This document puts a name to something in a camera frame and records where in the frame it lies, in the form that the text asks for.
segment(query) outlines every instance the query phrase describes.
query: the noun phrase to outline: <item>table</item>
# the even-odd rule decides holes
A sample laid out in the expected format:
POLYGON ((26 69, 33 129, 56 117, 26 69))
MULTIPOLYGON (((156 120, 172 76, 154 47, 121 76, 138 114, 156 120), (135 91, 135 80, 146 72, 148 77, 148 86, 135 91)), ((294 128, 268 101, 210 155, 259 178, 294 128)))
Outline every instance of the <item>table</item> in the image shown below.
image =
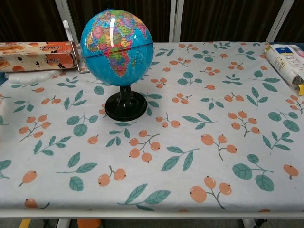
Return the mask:
POLYGON ((106 116, 119 88, 91 74, 2 85, 2 218, 303 217, 304 101, 265 43, 154 47, 134 121, 106 116))

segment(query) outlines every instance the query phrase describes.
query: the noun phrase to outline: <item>biscuit package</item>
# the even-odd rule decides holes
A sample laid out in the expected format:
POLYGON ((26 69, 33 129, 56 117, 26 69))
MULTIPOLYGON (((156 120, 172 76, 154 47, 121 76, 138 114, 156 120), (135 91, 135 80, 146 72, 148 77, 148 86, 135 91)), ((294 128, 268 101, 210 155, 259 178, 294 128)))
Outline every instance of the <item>biscuit package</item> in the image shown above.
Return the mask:
POLYGON ((74 68, 79 56, 73 46, 71 42, 0 43, 0 72, 74 68))

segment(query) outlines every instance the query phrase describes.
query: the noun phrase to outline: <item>globe stand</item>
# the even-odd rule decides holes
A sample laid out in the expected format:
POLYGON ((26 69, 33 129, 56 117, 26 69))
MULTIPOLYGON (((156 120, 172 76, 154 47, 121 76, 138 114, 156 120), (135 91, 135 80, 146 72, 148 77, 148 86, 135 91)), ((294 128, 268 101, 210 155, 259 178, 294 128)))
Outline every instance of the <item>globe stand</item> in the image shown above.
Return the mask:
POLYGON ((117 121, 131 121, 140 117, 147 109, 147 101, 140 93, 131 91, 131 87, 121 86, 120 92, 108 98, 105 112, 117 121))

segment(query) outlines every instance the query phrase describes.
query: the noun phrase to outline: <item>floor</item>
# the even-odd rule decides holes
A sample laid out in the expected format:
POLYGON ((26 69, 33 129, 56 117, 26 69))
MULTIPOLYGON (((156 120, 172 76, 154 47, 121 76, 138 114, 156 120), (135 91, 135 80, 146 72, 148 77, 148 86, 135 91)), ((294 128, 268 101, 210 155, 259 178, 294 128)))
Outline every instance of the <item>floor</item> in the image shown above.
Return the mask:
MULTIPOLYGON (((0 228, 18 228, 21 220, 0 220, 0 228)), ((49 220, 44 226, 43 220, 32 220, 29 228, 55 228, 57 220, 49 220)), ((270 219, 261 228, 303 228, 304 219, 270 219)), ((78 228, 72 220, 70 228, 78 228)), ((103 228, 243 228, 237 219, 215 220, 103 220, 103 228)))

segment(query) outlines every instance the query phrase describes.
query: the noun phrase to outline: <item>globe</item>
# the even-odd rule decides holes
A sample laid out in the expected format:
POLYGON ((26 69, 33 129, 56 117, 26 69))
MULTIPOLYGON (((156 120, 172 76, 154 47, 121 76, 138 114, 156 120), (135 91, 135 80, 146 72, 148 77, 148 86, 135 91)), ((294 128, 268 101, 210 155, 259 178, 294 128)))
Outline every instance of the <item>globe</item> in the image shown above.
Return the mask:
POLYGON ((114 86, 129 86, 147 72, 153 40, 135 15, 107 9, 89 20, 81 35, 82 57, 90 72, 114 86))

